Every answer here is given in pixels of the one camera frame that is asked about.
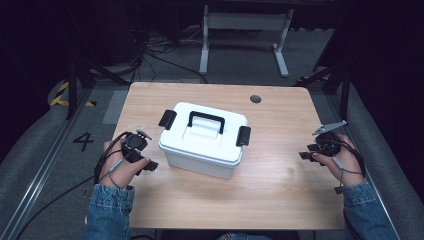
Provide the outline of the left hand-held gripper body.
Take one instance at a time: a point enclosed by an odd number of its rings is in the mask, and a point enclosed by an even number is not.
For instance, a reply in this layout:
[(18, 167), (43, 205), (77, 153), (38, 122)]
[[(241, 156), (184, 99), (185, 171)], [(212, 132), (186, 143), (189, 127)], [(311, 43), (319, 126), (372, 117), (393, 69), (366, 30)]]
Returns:
[(122, 144), (124, 158), (130, 163), (141, 160), (143, 158), (141, 152), (148, 145), (148, 140), (151, 140), (151, 137), (142, 129), (138, 129), (135, 133), (126, 132), (125, 141)]

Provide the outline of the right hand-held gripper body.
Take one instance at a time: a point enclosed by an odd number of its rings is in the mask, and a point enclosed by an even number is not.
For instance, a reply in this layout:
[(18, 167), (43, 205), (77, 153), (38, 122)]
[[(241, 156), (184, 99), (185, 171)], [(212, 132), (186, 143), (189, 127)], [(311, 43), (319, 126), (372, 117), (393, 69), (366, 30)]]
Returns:
[(325, 124), (315, 130), (312, 135), (315, 137), (315, 143), (318, 145), (319, 153), (328, 157), (333, 157), (340, 152), (340, 141), (334, 130), (346, 125), (342, 120), (337, 123)]

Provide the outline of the black box latch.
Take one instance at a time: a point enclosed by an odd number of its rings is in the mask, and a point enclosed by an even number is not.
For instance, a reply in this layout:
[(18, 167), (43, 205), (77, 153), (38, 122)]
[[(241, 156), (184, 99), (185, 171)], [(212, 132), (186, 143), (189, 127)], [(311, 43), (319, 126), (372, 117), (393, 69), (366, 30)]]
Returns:
[(240, 126), (238, 130), (236, 145), (238, 147), (248, 146), (250, 142), (251, 128), (248, 126)]
[(166, 130), (170, 130), (176, 116), (177, 116), (177, 113), (174, 110), (167, 109), (164, 111), (158, 125), (160, 127), (165, 128)]

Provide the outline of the white plastic storage box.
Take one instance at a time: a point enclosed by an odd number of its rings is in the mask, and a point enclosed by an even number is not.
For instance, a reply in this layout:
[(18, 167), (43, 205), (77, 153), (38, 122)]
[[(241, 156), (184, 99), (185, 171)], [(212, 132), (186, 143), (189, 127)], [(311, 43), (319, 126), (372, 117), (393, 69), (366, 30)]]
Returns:
[(164, 146), (160, 146), (160, 149), (165, 153), (170, 166), (221, 179), (230, 179), (234, 169), (240, 164), (242, 158), (241, 150), (236, 153), (235, 157), (231, 157), (227, 161), (224, 158), (201, 156), (180, 150), (171, 150)]

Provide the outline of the white box lid black handle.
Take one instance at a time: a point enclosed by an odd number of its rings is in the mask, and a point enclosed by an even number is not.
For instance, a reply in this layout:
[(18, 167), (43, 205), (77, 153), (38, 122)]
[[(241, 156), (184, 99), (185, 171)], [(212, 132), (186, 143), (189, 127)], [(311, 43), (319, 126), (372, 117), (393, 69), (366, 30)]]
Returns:
[(177, 103), (173, 110), (177, 116), (170, 130), (164, 128), (159, 147), (227, 161), (242, 151), (236, 140), (239, 127), (248, 126), (244, 115), (186, 102)]

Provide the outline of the person's left hand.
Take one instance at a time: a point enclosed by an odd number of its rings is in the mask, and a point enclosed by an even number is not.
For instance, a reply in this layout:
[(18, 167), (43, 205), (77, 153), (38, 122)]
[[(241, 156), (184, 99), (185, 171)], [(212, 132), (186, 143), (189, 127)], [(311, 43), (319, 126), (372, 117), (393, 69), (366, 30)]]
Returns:
[(99, 184), (125, 189), (131, 183), (136, 172), (143, 169), (150, 162), (149, 158), (142, 158), (135, 163), (129, 163), (122, 156), (121, 148), (123, 142), (124, 139), (121, 139), (111, 149), (109, 149), (112, 145), (111, 141), (104, 143), (104, 150), (108, 157), (99, 174)]

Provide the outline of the person's right hand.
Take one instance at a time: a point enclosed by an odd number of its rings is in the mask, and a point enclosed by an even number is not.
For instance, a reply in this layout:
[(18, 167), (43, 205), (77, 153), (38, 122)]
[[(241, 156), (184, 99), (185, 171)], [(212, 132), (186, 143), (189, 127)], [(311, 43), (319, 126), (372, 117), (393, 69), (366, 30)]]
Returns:
[(340, 152), (335, 156), (342, 168), (338, 167), (332, 157), (319, 153), (314, 153), (313, 157), (319, 163), (324, 164), (331, 174), (345, 187), (352, 187), (365, 182), (356, 156), (345, 147), (342, 147)]

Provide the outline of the black metal stand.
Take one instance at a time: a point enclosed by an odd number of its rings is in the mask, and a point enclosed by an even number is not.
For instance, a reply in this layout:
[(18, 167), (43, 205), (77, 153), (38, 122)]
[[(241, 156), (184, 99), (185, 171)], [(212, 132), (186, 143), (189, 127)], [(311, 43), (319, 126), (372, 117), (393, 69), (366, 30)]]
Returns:
[(69, 97), (68, 114), (66, 117), (67, 120), (70, 120), (78, 109), (77, 82), (80, 82), (84, 88), (92, 88), (96, 84), (91, 69), (94, 69), (99, 74), (111, 79), (119, 85), (130, 85), (129, 81), (122, 79), (115, 73), (112, 73), (97, 63), (82, 57), (71, 57), (68, 64), (68, 76), (66, 78), (68, 82)]
[(342, 120), (347, 119), (350, 84), (352, 79), (353, 65), (349, 63), (337, 64), (313, 74), (310, 77), (301, 77), (297, 80), (295, 87), (306, 87), (313, 82), (327, 77), (326, 83), (322, 87), (324, 94), (334, 94), (341, 88), (339, 115)]

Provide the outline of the yellow black floor tape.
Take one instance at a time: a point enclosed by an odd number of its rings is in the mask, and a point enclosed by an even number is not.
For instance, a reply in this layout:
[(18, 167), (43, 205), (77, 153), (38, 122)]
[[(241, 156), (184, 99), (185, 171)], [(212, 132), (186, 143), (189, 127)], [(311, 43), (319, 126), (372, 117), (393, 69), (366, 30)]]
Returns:
[[(69, 101), (68, 100), (62, 100), (62, 96), (65, 93), (65, 90), (67, 90), (69, 86), (68, 81), (64, 81), (60, 87), (58, 88), (55, 96), (53, 97), (53, 100), (50, 102), (50, 106), (55, 106), (55, 105), (60, 105), (60, 106), (69, 106)], [(88, 107), (95, 107), (97, 106), (97, 102), (96, 101), (87, 101), (85, 103), (85, 106)]]

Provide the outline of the person's denim leg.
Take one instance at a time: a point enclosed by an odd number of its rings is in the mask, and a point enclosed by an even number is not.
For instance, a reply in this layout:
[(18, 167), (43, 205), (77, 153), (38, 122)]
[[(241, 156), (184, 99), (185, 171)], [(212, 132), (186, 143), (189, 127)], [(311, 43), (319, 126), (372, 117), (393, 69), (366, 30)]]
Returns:
[(216, 240), (272, 240), (272, 239), (267, 236), (230, 232), (230, 233), (225, 233), (219, 236)]

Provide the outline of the white metal stand frame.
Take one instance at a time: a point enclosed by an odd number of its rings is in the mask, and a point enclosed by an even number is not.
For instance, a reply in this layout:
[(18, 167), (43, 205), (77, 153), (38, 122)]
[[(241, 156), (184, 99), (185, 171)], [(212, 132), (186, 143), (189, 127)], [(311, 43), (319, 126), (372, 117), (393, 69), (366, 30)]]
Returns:
[(205, 75), (208, 71), (209, 30), (256, 30), (279, 31), (279, 42), (272, 45), (272, 50), (283, 78), (289, 76), (289, 71), (282, 53), (283, 46), (290, 28), (294, 10), (289, 9), (283, 14), (259, 13), (222, 13), (211, 12), (208, 5), (204, 6), (202, 18), (203, 43), (200, 56), (199, 73)]

